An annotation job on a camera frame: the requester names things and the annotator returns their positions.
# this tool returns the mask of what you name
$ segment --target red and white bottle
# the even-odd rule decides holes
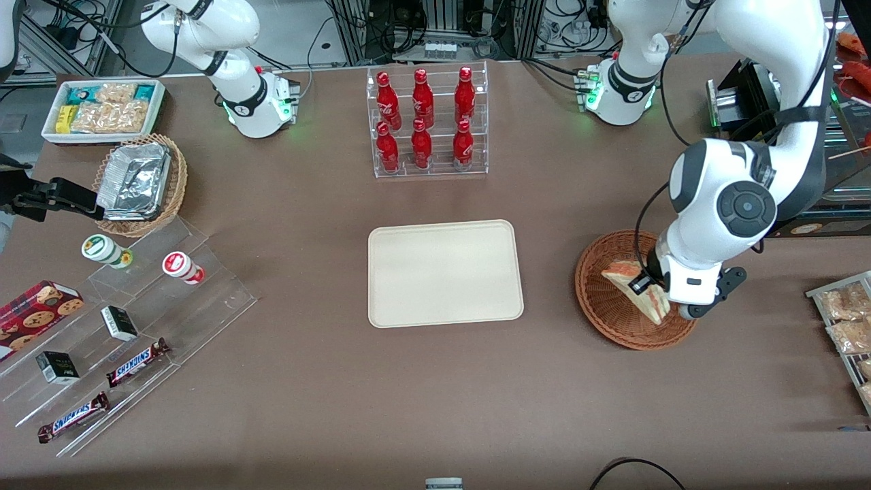
[[[463,119],[472,120],[475,115],[475,86],[472,85],[472,69],[460,68],[460,83],[454,92],[454,120],[457,124]]]
[[[456,125],[454,135],[454,168],[465,172],[472,167],[472,146],[475,139],[469,133],[469,120],[463,119]]]
[[[390,127],[384,121],[378,121],[375,129],[378,131],[375,146],[378,148],[381,166],[384,168],[384,172],[395,174],[399,172],[399,147],[396,145],[396,139],[390,134]]]
[[[411,135],[411,146],[415,150],[415,166],[421,170],[429,170],[433,161],[433,140],[429,136],[423,119],[415,119],[415,133]]]
[[[206,278],[206,272],[193,263],[184,252],[171,252],[163,261],[163,270],[172,277],[178,277],[187,284],[199,284]]]
[[[402,116],[399,115],[399,98],[396,91],[390,86],[390,76],[381,71],[375,76],[378,82],[378,112],[381,119],[390,125],[393,131],[399,131],[402,127]]]
[[[436,106],[433,101],[433,89],[427,82],[427,71],[423,68],[415,70],[415,91],[411,94],[415,104],[415,117],[423,119],[427,129],[436,123]]]

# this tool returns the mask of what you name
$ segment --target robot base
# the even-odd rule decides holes
[[[628,126],[640,119],[653,104],[656,87],[651,89],[646,102],[639,100],[636,104],[627,104],[608,79],[608,69],[613,63],[614,60],[606,59],[599,65],[587,66],[586,71],[575,76],[575,88],[584,91],[577,95],[577,108],[581,112],[596,114],[608,124]]]
[[[250,116],[233,114],[224,104],[230,122],[248,138],[265,138],[284,125],[296,123],[300,105],[300,86],[273,73],[260,74],[267,82],[267,95]]]

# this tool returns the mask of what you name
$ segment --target wicker basket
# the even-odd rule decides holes
[[[139,238],[150,231],[164,227],[176,214],[179,213],[181,202],[185,198],[185,185],[187,184],[187,163],[185,155],[181,154],[179,147],[166,136],[160,134],[149,134],[142,138],[125,141],[121,146],[144,145],[146,143],[160,143],[166,145],[172,152],[172,161],[170,162],[169,177],[166,179],[166,190],[164,192],[163,211],[160,216],[153,221],[97,221],[97,226],[105,231],[115,235],[129,236],[130,238]],[[106,164],[109,162],[107,154],[103,159],[103,164],[97,170],[97,178],[91,188],[94,191],[100,189],[100,182],[103,181],[103,172],[106,169]]]
[[[590,323],[614,342],[636,350],[671,347],[688,336],[696,322],[684,319],[672,303],[662,324],[656,325],[602,277],[611,262],[635,259],[633,236],[633,230],[616,231],[587,247],[575,270],[577,300]],[[647,255],[656,245],[656,235],[642,232],[638,244],[642,255]]]

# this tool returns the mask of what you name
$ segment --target table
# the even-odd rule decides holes
[[[669,64],[687,138],[706,124],[705,80],[736,59]],[[576,261],[634,224],[682,146],[659,101],[634,126],[607,126],[524,65],[489,68],[490,175],[436,182],[373,177],[364,70],[317,72],[299,123],[266,140],[226,122],[206,78],[166,78],[159,131],[190,167],[181,214],[262,300],[75,458],[0,413],[0,487],[400,489],[461,476],[471,490],[574,489],[637,456],[691,488],[867,488],[871,439],[835,431],[867,419],[802,293],[871,269],[868,242],[771,240],[733,261],[748,281],[683,343],[612,344],[577,305]],[[89,183],[105,152],[46,144],[37,177]],[[673,217],[661,199],[645,228]],[[369,325],[369,232],[488,219],[516,230],[523,316]],[[18,220],[0,297],[83,281],[97,264],[78,246],[95,229],[72,214]],[[629,482],[667,487],[622,467],[599,488]]]

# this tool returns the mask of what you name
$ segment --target coca-cola bottle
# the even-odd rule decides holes
[[[411,94],[415,103],[415,117],[423,119],[429,129],[436,123],[436,108],[433,102],[433,89],[427,83],[427,71],[423,68],[415,70],[415,91]]]
[[[475,115],[475,86],[472,85],[472,69],[460,68],[460,83],[454,92],[454,120],[457,124],[463,119],[472,120]]]
[[[429,137],[426,123],[422,118],[415,119],[415,133],[411,135],[411,146],[415,150],[415,165],[428,170],[433,160],[433,140]]]
[[[375,129],[378,131],[375,146],[378,147],[381,166],[384,167],[384,172],[395,174],[399,172],[399,147],[396,145],[396,139],[390,134],[390,128],[384,121],[378,121]]]
[[[463,119],[456,125],[454,135],[454,168],[458,172],[465,172],[472,167],[472,145],[475,139],[469,133],[469,120]]]
[[[399,98],[390,86],[390,76],[381,71],[375,76],[378,81],[378,112],[381,118],[390,125],[393,131],[402,127],[402,116],[399,115]]]

